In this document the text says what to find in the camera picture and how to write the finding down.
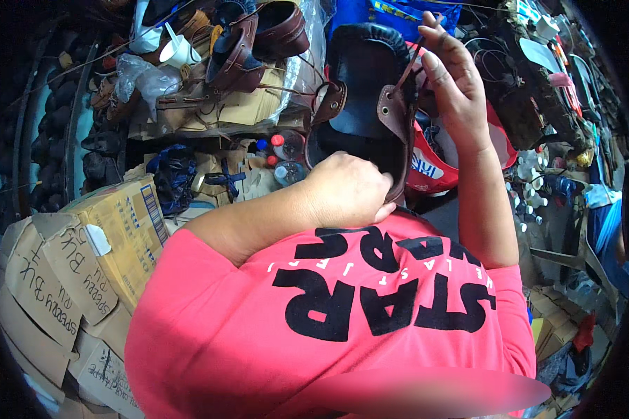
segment barcode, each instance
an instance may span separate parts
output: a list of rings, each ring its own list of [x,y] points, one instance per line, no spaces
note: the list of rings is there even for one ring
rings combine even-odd
[[[144,186],[140,189],[140,192],[142,192],[142,199],[145,201],[145,206],[147,206],[151,223],[153,224],[153,228],[156,229],[156,235],[158,236],[162,246],[166,242],[166,239],[168,239],[168,233],[166,232],[166,226],[161,218],[161,213],[158,210],[156,198],[153,196],[151,185]]]

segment pink t-shirt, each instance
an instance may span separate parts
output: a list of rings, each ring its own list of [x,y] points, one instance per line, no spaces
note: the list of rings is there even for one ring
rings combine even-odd
[[[126,373],[148,418],[253,418],[319,378],[392,366],[534,378],[521,286],[518,266],[486,271],[405,214],[305,231],[240,268],[182,229],[135,310]]]

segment hand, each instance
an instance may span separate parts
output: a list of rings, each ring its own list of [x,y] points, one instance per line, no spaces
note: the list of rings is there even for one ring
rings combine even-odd
[[[478,69],[466,47],[448,35],[431,12],[424,12],[422,18],[424,26],[417,30],[426,39],[428,49],[422,55],[422,65],[444,126],[460,154],[482,151],[491,146],[491,139]]]
[[[366,227],[385,220],[396,209],[384,204],[394,180],[377,166],[345,152],[336,152],[317,164],[308,177],[295,184],[298,196],[318,227]]]

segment red bottle cap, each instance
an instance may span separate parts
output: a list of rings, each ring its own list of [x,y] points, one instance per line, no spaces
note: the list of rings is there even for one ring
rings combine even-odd
[[[270,144],[272,144],[275,147],[279,147],[282,144],[284,144],[284,137],[282,137],[280,134],[275,134],[270,139]]]

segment red bag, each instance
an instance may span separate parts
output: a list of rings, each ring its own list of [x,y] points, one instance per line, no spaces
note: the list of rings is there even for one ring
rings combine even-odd
[[[503,169],[507,169],[515,163],[517,151],[512,147],[511,140],[508,139],[506,131],[489,101],[487,101],[487,122],[498,158],[504,162],[502,164]],[[446,164],[433,152],[417,122],[414,123],[414,129],[412,166],[408,174],[407,185],[427,194],[446,192],[457,186],[459,170]],[[447,132],[441,127],[437,135],[447,135]]]

